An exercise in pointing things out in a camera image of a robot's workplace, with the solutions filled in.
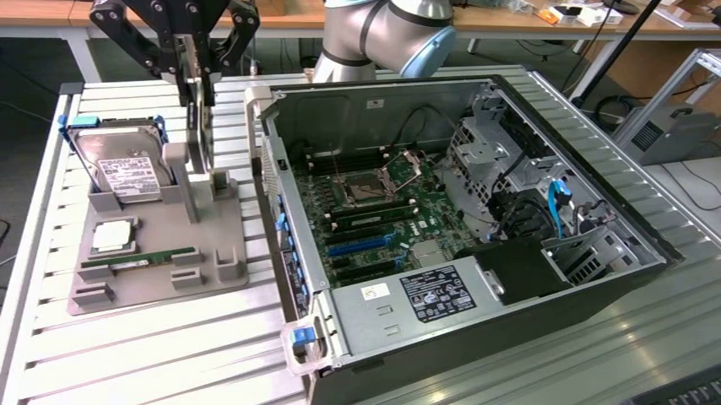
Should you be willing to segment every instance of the power supply label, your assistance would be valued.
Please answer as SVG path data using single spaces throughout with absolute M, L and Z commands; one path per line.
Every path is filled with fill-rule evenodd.
M 429 323 L 476 308 L 456 267 L 441 267 L 401 279 L 418 321 Z
M 98 164 L 118 197 L 161 192 L 150 157 L 99 160 Z

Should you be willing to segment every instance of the green circuit board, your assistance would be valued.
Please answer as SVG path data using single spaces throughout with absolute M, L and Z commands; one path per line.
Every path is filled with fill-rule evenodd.
M 473 234 L 457 215 L 459 210 L 444 187 L 437 187 L 438 177 L 434 176 L 430 161 L 422 160 L 421 175 L 396 193 L 384 193 L 388 189 L 384 189 L 374 180 L 380 177 L 378 169 L 336 175 L 312 175 L 308 169 L 300 166 L 294 172 L 321 259 L 334 287 L 416 270 L 425 267 L 426 260 L 452 260 L 461 249 L 476 245 Z M 397 159 L 389 164 L 388 173 L 397 186 L 414 175 L 412 165 L 405 159 Z M 362 199 L 349 199 L 349 195 L 354 192 Z M 405 205 L 410 199 L 414 203 Z M 384 208 L 394 204 L 401 207 L 374 210 L 376 207 Z M 330 213 L 336 217 L 357 208 L 368 208 L 369 213 L 354 218 L 368 217 L 368 219 L 344 222 L 345 219 L 329 218 Z M 381 219 L 388 219 L 389 222 L 368 226 L 364 223 L 365 220 Z M 340 232 L 338 228 L 333 229 L 333 223 L 361 224 L 361 228 Z M 376 231 L 377 236 L 342 243 L 328 243 L 334 237 L 354 235 L 356 231 Z M 333 247 L 349 246 L 384 236 L 389 239 L 386 246 L 340 256 L 329 255 L 329 249 Z M 421 247 L 428 250 L 429 246 L 437 246 L 437 249 L 432 249 L 433 256 L 420 259 L 417 256 Z

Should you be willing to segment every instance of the motherboard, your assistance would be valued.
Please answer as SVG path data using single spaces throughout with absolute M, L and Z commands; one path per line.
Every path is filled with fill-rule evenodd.
M 334 287 L 448 262 L 477 244 L 432 156 L 406 149 L 334 159 L 294 168 Z

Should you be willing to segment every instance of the hard drive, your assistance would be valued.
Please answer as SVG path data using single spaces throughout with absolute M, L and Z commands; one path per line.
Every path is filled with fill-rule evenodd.
M 122 203 L 159 199 L 161 187 L 174 184 L 163 161 L 169 142 L 163 121 L 89 118 L 87 125 L 74 125 L 67 137 L 98 192 L 114 192 Z

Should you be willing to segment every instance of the metal slat table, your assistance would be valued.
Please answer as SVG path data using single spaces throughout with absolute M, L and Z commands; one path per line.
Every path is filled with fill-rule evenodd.
M 519 66 L 438 73 L 469 74 L 507 77 L 690 259 L 589 321 L 365 405 L 620 403 L 721 361 L 721 251 L 683 204 L 671 205 L 675 198 L 653 178 L 619 159 L 613 144 L 537 74 Z M 216 160 L 242 183 L 252 261 L 250 284 L 233 292 L 69 315 L 90 181 L 54 126 L 0 319 L 3 404 L 305 403 L 278 339 L 284 315 L 252 184 L 242 98 L 249 86 L 305 82 L 293 74 L 229 78 L 217 85 Z M 59 101 L 57 114 L 79 112 L 103 118 L 161 114 L 171 142 L 185 139 L 185 109 L 165 82 L 89 84 L 83 95 Z

